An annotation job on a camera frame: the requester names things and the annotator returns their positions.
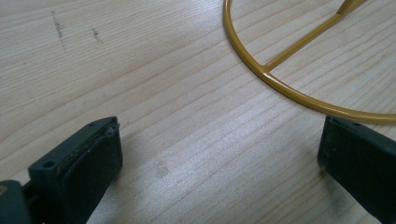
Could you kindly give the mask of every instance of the yellow metal hoop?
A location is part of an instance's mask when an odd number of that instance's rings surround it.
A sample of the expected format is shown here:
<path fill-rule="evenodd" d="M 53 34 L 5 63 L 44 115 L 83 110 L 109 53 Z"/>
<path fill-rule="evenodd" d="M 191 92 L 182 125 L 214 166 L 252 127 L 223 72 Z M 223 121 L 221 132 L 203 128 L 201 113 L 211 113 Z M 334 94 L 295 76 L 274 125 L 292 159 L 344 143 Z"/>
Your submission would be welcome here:
<path fill-rule="evenodd" d="M 331 105 L 293 89 L 291 86 L 283 83 L 281 80 L 277 79 L 270 73 L 272 69 L 283 63 L 292 54 L 308 44 L 318 35 L 322 34 L 330 27 L 335 25 L 348 13 L 352 12 L 355 8 L 360 6 L 366 0 L 346 0 L 334 16 L 323 22 L 319 27 L 298 40 L 288 49 L 276 55 L 275 58 L 271 60 L 271 62 L 265 65 L 257 63 L 239 40 L 239 37 L 236 34 L 235 29 L 233 28 L 233 22 L 231 20 L 231 1 L 232 0 L 224 0 L 223 6 L 223 22 L 227 35 L 230 39 L 231 44 L 233 45 L 233 48 L 238 53 L 242 61 L 244 61 L 244 63 L 265 83 L 267 83 L 280 93 L 284 94 L 285 96 L 289 97 L 291 100 L 301 105 L 305 105 L 307 107 L 315 109 L 324 114 L 333 115 L 345 119 L 353 119 L 359 122 L 396 124 L 396 114 L 368 113 L 343 108 L 337 105 Z"/>

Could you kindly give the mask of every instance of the yellow wire rack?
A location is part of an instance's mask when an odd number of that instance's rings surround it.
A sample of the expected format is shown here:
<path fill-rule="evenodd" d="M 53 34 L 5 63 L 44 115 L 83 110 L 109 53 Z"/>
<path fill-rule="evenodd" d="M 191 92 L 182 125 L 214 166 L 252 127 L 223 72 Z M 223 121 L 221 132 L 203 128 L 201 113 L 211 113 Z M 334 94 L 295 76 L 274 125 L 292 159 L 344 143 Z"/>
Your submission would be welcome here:
<path fill-rule="evenodd" d="M 338 9 L 338 11 L 331 18 L 323 22 L 316 29 L 311 31 L 309 34 L 305 35 L 303 38 L 292 44 L 290 47 L 280 52 L 272 59 L 269 63 L 261 65 L 257 63 L 253 57 L 245 49 L 244 45 L 239 40 L 238 35 L 233 28 L 233 22 L 231 20 L 231 2 L 232 0 L 224 0 L 223 6 L 223 22 L 225 30 L 233 45 L 235 51 L 238 53 L 240 58 L 245 62 L 245 64 L 265 83 L 270 85 L 275 90 L 289 97 L 291 100 L 315 109 L 319 112 L 333 115 L 336 117 L 341 117 L 345 119 L 353 119 L 360 122 L 369 123 L 381 123 L 381 124 L 396 124 L 396 114 L 376 114 L 362 112 L 358 110 L 352 110 L 348 108 L 343 108 L 337 105 L 331 105 L 326 102 L 317 100 L 308 95 L 305 95 L 291 86 L 283 83 L 281 80 L 277 79 L 271 74 L 271 70 L 276 68 L 278 65 L 287 60 L 291 55 L 301 49 L 303 46 L 308 44 L 310 41 L 315 39 L 317 36 L 321 35 L 323 32 L 328 30 L 330 27 L 334 26 L 337 22 L 343 19 L 347 14 L 355 10 L 366 0 L 345 0 L 343 5 Z"/>

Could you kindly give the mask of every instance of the light wood tabletop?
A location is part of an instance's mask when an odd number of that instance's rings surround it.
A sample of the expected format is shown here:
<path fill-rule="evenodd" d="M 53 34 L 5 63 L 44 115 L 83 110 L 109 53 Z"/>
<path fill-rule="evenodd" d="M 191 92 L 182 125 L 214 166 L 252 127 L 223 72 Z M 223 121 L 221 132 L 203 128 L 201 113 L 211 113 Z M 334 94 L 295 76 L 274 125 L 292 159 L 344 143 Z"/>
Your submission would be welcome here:
<path fill-rule="evenodd" d="M 234 0 L 261 63 L 342 0 Z M 221 0 L 0 0 L 0 179 L 117 116 L 123 167 L 89 223 L 377 223 L 317 163 L 325 115 L 257 78 Z M 396 113 L 396 1 L 368 1 L 277 67 L 303 93 Z M 366 126 L 396 139 L 396 126 Z"/>

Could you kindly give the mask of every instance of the yellow ring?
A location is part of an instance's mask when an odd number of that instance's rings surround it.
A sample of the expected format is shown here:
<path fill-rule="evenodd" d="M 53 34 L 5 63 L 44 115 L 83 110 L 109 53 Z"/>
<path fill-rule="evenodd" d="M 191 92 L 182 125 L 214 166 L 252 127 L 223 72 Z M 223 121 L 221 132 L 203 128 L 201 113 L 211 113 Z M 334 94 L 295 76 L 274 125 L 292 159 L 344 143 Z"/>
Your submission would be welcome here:
<path fill-rule="evenodd" d="M 353 119 L 359 122 L 368 123 L 380 123 L 380 124 L 396 124 L 396 114 L 377 114 L 361 112 L 358 110 L 351 110 L 343 108 L 337 105 L 331 105 L 326 102 L 317 100 L 308 95 L 305 95 L 291 86 L 283 83 L 281 80 L 277 79 L 270 73 L 270 68 L 266 65 L 261 65 L 257 63 L 253 57 L 245 49 L 238 35 L 233 28 L 233 22 L 231 20 L 231 0 L 224 0 L 223 6 L 223 22 L 225 26 L 225 31 L 230 39 L 233 48 L 238 53 L 239 57 L 244 61 L 244 63 L 265 83 L 270 85 L 275 90 L 279 91 L 283 95 L 289 97 L 291 100 L 305 105 L 309 108 L 322 112 L 324 114 L 345 118 Z"/>

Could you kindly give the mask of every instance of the yellow circular frame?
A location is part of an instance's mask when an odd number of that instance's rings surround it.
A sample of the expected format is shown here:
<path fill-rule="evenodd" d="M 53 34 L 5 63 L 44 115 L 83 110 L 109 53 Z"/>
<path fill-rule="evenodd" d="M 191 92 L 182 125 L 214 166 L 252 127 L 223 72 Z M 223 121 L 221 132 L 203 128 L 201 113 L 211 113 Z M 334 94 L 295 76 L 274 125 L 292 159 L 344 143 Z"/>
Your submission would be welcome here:
<path fill-rule="evenodd" d="M 314 39 L 318 35 L 325 32 L 327 29 L 329 29 L 330 27 L 335 25 L 338 21 L 340 21 L 343 17 L 345 17 L 345 15 L 347 15 L 355 8 L 360 6 L 364 2 L 364 0 L 349 0 L 349 1 L 346 0 L 334 16 L 332 16 L 327 21 L 323 22 L 318 28 L 316 28 L 311 33 L 309 33 L 308 35 L 297 41 L 290 48 L 286 49 L 285 51 L 275 56 L 275 58 L 271 62 L 265 65 L 261 65 L 257 63 L 239 40 L 239 37 L 236 34 L 235 29 L 233 28 L 233 22 L 231 20 L 231 12 L 230 12 L 231 2 L 232 0 L 224 0 L 224 6 L 223 6 L 223 22 L 227 35 L 235 51 L 238 53 L 242 61 L 244 61 L 244 63 L 265 83 L 267 83 L 268 85 L 270 85 L 272 88 L 279 91 L 283 95 L 289 97 L 291 100 L 301 105 L 305 105 L 309 108 L 315 109 L 324 114 L 341 117 L 345 119 L 353 119 L 360 122 L 396 124 L 396 114 L 368 113 L 368 112 L 361 112 L 358 110 L 343 108 L 337 105 L 331 105 L 295 90 L 294 88 L 283 83 L 281 80 L 274 77 L 270 73 L 272 69 L 274 69 L 279 64 L 281 64 L 286 59 L 288 59 L 289 56 L 291 56 L 297 50 L 302 48 L 304 45 L 309 43 L 312 39 Z"/>

